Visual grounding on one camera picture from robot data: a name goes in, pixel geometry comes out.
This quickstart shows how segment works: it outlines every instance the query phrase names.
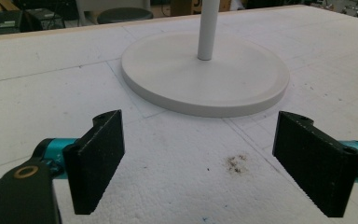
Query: round white base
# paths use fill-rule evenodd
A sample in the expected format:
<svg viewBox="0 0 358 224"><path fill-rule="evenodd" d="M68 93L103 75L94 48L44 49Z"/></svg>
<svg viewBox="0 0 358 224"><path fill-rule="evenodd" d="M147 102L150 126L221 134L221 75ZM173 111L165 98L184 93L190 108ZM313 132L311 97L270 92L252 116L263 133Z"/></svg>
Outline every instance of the round white base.
<svg viewBox="0 0 358 224"><path fill-rule="evenodd" d="M141 39L122 56L130 88L161 107L202 117L237 117L283 97L289 72L280 58L233 35L216 35L213 58L197 58L198 34Z"/></svg>

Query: styrofoam surface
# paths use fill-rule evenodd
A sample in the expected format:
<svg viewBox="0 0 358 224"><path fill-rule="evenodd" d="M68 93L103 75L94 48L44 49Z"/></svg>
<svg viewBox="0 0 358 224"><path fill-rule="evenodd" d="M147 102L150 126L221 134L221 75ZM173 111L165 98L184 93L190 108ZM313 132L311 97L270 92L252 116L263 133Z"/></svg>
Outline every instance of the styrofoam surface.
<svg viewBox="0 0 358 224"><path fill-rule="evenodd" d="M282 100L252 116L181 115L125 86L130 42L199 21L0 41L0 176L43 138L81 136L92 117L122 109L127 152L97 210L74 215L67 183L54 181L63 223L358 223L358 184L346 216L329 219L271 155L279 110L358 139L358 19L312 7L223 14L217 32L272 50L291 72ZM232 157L240 174L227 167Z"/></svg>

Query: floor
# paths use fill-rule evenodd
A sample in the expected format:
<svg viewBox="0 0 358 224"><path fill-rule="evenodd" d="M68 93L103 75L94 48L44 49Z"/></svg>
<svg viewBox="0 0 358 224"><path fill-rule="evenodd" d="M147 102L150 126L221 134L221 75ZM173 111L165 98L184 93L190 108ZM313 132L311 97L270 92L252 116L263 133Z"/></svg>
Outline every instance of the floor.
<svg viewBox="0 0 358 224"><path fill-rule="evenodd" d="M342 9L345 6L353 6L355 5L354 0L333 0L333 1L327 1L329 4L333 4L334 11L341 13ZM162 18L162 17L169 17L170 16L170 6L169 5L163 5L163 6L152 6L153 15L155 18ZM356 13L353 10L348 10L347 15L348 16L354 16ZM95 25L98 12L96 13L90 13L89 19L87 21L87 25ZM78 21L66 21L65 25L67 28L70 27L77 27Z"/></svg>

